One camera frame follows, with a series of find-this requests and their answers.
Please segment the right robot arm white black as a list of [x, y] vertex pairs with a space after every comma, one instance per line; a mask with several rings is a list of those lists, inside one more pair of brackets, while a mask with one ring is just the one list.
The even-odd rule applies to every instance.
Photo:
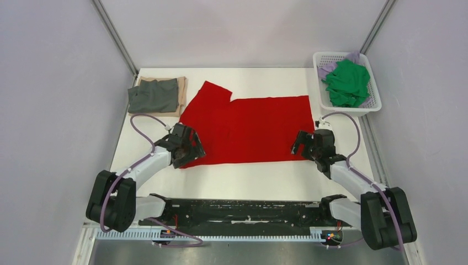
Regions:
[[399, 187], [375, 183], [355, 169], [337, 153], [332, 130], [299, 131], [291, 153], [313, 161], [319, 172], [356, 199], [353, 202], [343, 194], [322, 198], [318, 216], [323, 224], [344, 221], [361, 231], [372, 250], [416, 241], [418, 234], [406, 193]]

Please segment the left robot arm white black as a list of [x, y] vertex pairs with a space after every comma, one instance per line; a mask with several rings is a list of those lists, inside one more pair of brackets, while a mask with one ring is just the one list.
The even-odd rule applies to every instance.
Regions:
[[137, 191], [159, 171], [185, 165], [205, 157], [195, 129], [175, 124], [163, 138], [151, 142], [148, 153], [119, 171], [102, 170], [95, 178], [85, 216], [101, 225], [104, 232], [126, 231], [135, 221], [153, 217], [160, 225], [173, 219], [173, 209], [162, 197], [137, 196]]

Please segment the red t shirt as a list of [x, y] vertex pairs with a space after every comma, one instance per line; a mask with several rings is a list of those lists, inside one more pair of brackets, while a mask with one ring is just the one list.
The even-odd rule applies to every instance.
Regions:
[[315, 126], [308, 96], [232, 99], [204, 82], [179, 121], [193, 128], [206, 155], [186, 165], [301, 161], [291, 147], [299, 131]]

